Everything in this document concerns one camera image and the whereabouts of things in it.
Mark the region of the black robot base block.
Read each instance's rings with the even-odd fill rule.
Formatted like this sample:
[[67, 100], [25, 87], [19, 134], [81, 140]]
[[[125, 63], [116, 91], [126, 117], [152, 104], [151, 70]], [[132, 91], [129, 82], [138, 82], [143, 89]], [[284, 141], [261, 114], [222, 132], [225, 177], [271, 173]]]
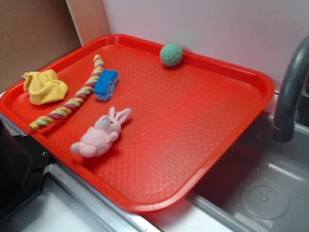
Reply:
[[0, 123], [0, 220], [3, 222], [38, 197], [50, 152], [30, 135], [11, 135]]

